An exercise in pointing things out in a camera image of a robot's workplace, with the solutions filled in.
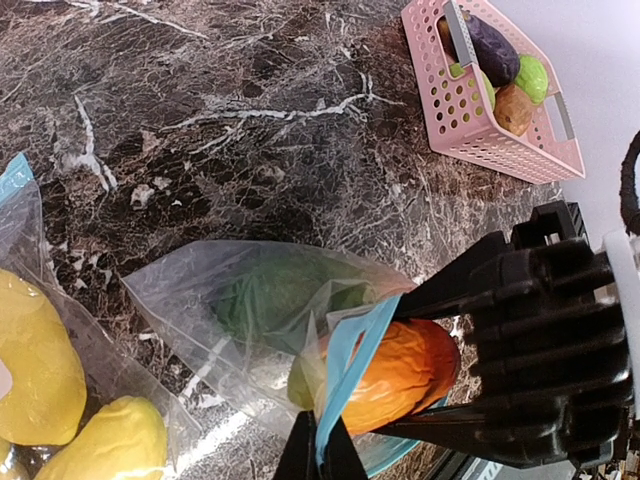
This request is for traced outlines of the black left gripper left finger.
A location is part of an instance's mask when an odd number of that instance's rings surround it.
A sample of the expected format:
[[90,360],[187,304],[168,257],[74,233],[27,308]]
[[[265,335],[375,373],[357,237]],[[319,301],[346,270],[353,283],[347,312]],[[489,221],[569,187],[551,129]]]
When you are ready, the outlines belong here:
[[312,411],[300,412],[280,457],[273,480],[315,480],[316,419]]

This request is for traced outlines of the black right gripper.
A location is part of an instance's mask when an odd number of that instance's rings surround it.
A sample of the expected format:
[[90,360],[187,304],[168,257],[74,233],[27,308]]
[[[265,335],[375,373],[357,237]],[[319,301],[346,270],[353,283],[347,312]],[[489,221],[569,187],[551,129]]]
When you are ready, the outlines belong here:
[[470,441],[471,455],[527,469],[568,460],[576,466],[612,457],[632,403],[630,379],[581,393],[551,396],[487,413],[473,403],[429,408],[374,433],[429,443]]

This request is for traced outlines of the orange red toy pepper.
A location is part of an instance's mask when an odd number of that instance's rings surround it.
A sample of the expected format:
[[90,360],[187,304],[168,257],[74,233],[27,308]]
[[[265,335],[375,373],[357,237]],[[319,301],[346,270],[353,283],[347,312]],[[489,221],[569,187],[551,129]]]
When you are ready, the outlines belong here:
[[447,396],[460,366],[455,340],[438,323],[392,322],[342,413],[348,433],[362,435],[422,412]]

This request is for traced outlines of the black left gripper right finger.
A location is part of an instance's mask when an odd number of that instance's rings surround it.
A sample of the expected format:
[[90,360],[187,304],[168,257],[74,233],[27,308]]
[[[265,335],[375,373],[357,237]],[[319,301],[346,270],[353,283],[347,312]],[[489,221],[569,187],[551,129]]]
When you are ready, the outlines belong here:
[[367,480],[367,473],[356,452],[353,441],[342,419],[329,436],[320,478],[325,480]]

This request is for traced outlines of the large clear zip bag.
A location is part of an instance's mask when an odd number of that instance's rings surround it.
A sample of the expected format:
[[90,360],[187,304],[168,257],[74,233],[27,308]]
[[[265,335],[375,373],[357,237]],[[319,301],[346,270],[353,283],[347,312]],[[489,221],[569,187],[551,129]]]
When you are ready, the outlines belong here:
[[41,195],[15,156],[1,176],[1,475],[177,479],[200,428],[55,282]]

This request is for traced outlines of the small clear zip bag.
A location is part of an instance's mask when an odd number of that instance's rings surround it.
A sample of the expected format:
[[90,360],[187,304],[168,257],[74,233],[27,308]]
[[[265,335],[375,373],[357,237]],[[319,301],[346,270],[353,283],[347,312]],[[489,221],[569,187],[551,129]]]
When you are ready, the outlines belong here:
[[379,347],[342,418],[374,476],[415,447],[380,428],[442,406],[461,366],[449,332],[393,320],[412,280],[380,263],[270,241],[197,241],[133,272],[124,285],[151,327],[224,400],[287,435],[302,411],[321,414],[327,364],[346,323],[373,313]]

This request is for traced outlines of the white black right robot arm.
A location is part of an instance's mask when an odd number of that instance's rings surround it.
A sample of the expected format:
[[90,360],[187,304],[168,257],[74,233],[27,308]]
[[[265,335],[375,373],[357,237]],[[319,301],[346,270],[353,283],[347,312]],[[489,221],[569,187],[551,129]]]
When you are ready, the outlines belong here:
[[570,207],[536,207],[410,293],[395,320],[467,315],[476,349],[473,401],[411,413],[381,428],[515,468],[622,456],[639,421],[639,145],[621,164],[619,247],[594,252]]

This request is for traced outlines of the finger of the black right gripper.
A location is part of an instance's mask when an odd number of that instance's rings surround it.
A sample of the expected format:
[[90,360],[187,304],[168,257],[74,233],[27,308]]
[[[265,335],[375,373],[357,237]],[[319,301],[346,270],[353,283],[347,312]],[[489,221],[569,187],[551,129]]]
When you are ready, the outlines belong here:
[[436,274],[401,296],[393,320],[436,320],[458,315],[471,273],[510,250],[503,232],[491,232]]

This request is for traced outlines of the yellow toy lemon front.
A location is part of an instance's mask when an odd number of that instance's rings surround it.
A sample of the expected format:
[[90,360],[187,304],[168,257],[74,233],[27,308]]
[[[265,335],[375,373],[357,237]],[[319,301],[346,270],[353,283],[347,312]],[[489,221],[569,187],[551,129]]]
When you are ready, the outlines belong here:
[[1,437],[22,446],[69,443],[87,401],[85,373],[49,298],[1,272]]

